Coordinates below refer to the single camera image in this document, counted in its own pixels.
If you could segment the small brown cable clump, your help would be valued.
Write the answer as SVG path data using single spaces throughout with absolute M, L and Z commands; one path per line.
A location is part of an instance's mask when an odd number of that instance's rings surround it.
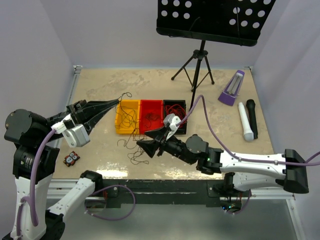
M 160 120 L 160 115 L 159 114 L 156 114 L 154 112 L 148 112 L 146 115 L 145 115 L 145 124 L 144 126 L 147 128 L 147 129 L 151 129 L 154 125 L 157 124 L 158 120 Z

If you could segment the red plastic bin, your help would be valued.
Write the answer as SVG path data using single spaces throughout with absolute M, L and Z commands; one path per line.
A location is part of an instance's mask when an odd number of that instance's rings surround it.
M 139 112 L 139 133 L 155 130 L 163 126 L 163 100 L 142 99 Z

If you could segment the orange plastic bin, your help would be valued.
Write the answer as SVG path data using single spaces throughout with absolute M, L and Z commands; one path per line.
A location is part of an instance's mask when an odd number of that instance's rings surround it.
M 138 99 L 125 99 L 119 102 L 114 123 L 118 135 L 140 134 L 140 102 Z

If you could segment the black plastic bin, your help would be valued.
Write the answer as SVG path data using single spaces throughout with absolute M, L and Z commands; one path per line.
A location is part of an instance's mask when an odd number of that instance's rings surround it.
M 187 115 L 187 106 L 185 100 L 164 99 L 163 100 L 163 118 L 169 114 L 175 114 L 181 120 Z M 187 133 L 187 121 L 181 124 L 176 135 L 185 135 Z

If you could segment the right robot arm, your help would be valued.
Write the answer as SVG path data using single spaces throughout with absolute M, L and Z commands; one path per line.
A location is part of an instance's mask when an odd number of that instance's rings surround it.
M 203 174 L 226 175 L 220 190 L 233 197 L 238 192 L 252 189 L 277 187 L 294 194 L 307 194 L 309 184 L 305 160 L 293 149 L 283 154 L 244 154 L 227 152 L 210 147 L 197 134 L 186 141 L 170 136 L 165 127 L 146 131 L 148 140 L 139 140 L 137 145 L 153 158 L 168 153 L 185 163 L 196 165 Z

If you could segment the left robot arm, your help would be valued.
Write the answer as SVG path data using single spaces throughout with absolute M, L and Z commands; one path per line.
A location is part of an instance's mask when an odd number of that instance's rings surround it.
M 13 175 L 16 185 L 14 225 L 7 240 L 59 240 L 70 215 L 86 197 L 99 196 L 104 190 L 101 174 L 87 170 L 76 185 L 55 205 L 47 207 L 50 183 L 60 150 L 49 142 L 65 138 L 71 148 L 90 141 L 96 124 L 118 99 L 80 100 L 51 117 L 26 109 L 10 113 L 5 121 L 4 139 L 15 145 Z

